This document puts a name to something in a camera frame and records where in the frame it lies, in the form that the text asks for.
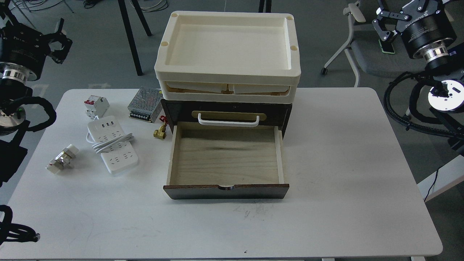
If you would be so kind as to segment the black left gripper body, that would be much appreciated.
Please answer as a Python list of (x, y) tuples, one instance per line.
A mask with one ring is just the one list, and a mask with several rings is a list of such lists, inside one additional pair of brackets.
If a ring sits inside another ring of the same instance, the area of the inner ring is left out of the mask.
[(63, 33), (63, 24), (62, 18), (56, 32), (43, 34), (22, 23), (7, 22), (1, 29), (1, 61), (25, 66), (31, 71), (42, 71), (46, 57), (62, 64), (73, 44)]

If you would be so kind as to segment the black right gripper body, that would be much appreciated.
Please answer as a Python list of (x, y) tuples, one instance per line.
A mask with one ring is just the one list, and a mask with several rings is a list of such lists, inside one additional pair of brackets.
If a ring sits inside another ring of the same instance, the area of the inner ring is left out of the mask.
[(411, 0), (399, 12), (392, 12), (384, 0), (378, 1), (372, 25), (382, 42), (399, 35), (410, 58), (422, 58), (430, 50), (447, 48), (457, 35), (445, 12), (449, 0)]

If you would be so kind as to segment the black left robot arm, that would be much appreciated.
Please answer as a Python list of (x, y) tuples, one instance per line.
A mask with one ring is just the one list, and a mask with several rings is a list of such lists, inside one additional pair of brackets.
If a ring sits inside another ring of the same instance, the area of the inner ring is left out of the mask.
[[(63, 32), (64, 19), (57, 23), (54, 33), (43, 34), (15, 18), (10, 18), (1, 28), (1, 135), (14, 133), (10, 142), (1, 141), (1, 182), (8, 182), (16, 173), (25, 156), (21, 141), (26, 132), (38, 132), (56, 120), (52, 104), (40, 96), (33, 96), (27, 81), (40, 79), (45, 58), (51, 57), (62, 64), (71, 49), (72, 41)], [(23, 105), (40, 105), (48, 119), (31, 126), (26, 119)]]

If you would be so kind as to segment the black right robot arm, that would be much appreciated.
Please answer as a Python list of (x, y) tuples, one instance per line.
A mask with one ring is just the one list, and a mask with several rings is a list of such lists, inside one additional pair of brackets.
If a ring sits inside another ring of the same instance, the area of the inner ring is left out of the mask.
[[(451, 114), (463, 112), (463, 49), (456, 46), (449, 54), (448, 46), (457, 36), (445, 13), (447, 0), (412, 0), (399, 13), (389, 10), (384, 0), (378, 1), (377, 17), (372, 21), (380, 40), (392, 42), (400, 36), (410, 58), (424, 58), (424, 71), (404, 72), (385, 91), (383, 107), (397, 123), (427, 135), (447, 137), (454, 150), (463, 146), (463, 125)], [(391, 106), (390, 94), (401, 81), (417, 81), (409, 98), (410, 116), (399, 115)]]

